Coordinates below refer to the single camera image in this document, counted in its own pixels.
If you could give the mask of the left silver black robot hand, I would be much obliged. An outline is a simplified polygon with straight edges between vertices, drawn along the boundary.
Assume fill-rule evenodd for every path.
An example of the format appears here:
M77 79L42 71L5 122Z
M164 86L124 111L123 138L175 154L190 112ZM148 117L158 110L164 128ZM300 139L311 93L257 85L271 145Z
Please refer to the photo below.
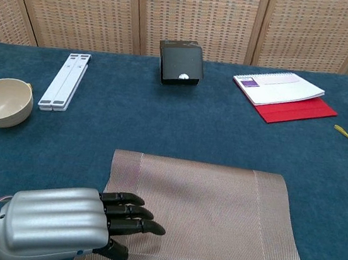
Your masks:
M163 226L134 193L93 188L19 191L0 211L0 260L63 260L99 254L127 260L113 237L164 235Z

